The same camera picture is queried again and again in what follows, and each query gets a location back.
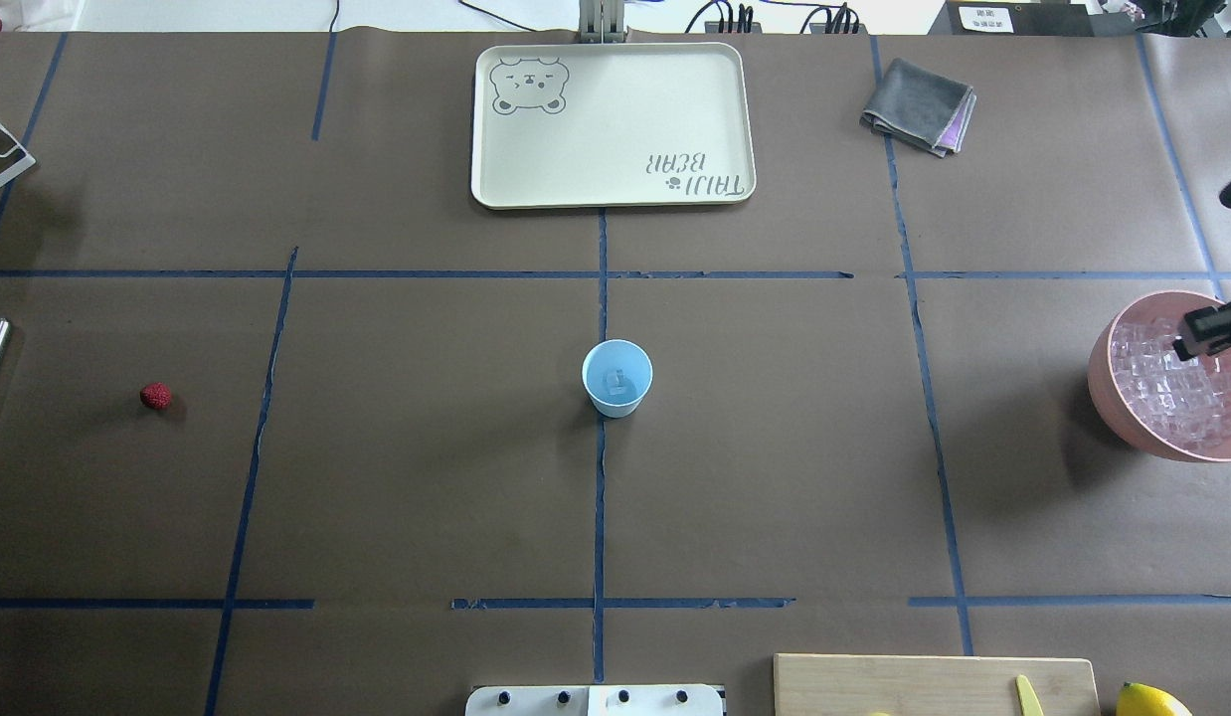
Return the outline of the clear ice cube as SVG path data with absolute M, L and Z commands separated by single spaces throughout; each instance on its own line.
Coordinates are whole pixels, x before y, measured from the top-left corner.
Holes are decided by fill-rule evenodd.
M 609 370 L 604 373 L 603 386 L 611 396 L 620 396 L 630 391 L 632 383 L 623 370 Z

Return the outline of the pink bowl of ice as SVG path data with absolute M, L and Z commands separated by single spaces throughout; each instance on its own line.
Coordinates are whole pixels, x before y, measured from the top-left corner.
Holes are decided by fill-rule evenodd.
M 1231 346 L 1183 360 L 1176 331 L 1215 296 L 1152 292 L 1113 317 L 1089 353 L 1089 399 L 1108 427 L 1140 451 L 1189 463 L 1231 463 Z

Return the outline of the light blue plastic cup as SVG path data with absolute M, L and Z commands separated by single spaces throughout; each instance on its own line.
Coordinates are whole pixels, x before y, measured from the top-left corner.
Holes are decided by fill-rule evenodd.
M 643 346 L 606 340 L 581 363 L 581 385 L 590 404 L 607 420 L 630 416 L 652 388 L 652 362 Z

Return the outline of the yellow lemon lower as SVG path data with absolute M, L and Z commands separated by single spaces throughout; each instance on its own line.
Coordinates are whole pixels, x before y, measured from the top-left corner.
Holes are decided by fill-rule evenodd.
M 1117 716 L 1192 716 L 1192 710 L 1169 691 L 1140 682 L 1121 684 Z

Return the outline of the grey folded cloth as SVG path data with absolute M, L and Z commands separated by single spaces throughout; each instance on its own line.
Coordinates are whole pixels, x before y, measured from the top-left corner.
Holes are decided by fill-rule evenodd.
M 960 153 L 977 90 L 896 58 L 860 112 L 867 130 L 906 141 L 937 157 Z

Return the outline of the yellow plastic knife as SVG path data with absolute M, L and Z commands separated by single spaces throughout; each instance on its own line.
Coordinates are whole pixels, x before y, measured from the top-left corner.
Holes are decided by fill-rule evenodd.
M 1016 675 L 1014 683 L 1017 707 L 1019 707 L 1020 716 L 1044 716 L 1041 701 L 1039 701 L 1038 694 L 1035 693 L 1028 675 Z

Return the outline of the black box device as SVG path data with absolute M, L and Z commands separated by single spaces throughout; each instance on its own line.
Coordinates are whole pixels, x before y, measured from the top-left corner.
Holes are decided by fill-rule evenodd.
M 1083 4 L 944 1 L 929 36 L 1094 37 Z

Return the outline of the bamboo cutting board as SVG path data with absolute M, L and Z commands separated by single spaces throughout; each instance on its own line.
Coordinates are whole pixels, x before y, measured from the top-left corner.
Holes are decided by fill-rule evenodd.
M 1046 715 L 1099 715 L 1088 659 L 778 653 L 778 715 L 1019 715 L 1024 675 Z

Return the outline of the cream bear serving tray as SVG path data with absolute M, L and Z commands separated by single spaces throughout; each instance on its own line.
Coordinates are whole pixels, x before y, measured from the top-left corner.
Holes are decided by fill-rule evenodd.
M 485 208 L 729 205 L 756 186 L 732 46 L 494 46 L 476 59 L 470 191 Z

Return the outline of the red strawberry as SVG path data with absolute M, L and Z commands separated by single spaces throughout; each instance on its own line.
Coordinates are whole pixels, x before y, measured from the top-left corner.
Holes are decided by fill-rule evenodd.
M 142 388 L 139 399 L 142 399 L 143 407 L 151 408 L 151 411 L 166 411 L 174 404 L 174 391 L 165 384 L 153 383 Z

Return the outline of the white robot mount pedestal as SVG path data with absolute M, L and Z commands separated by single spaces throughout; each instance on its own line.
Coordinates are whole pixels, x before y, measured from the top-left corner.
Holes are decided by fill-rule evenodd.
M 726 715 L 720 686 L 703 683 L 478 686 L 465 715 Z

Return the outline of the aluminium frame post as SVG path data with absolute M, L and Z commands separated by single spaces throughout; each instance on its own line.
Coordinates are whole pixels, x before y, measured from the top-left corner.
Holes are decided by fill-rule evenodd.
M 580 0 L 580 44 L 624 44 L 627 41 L 623 0 Z

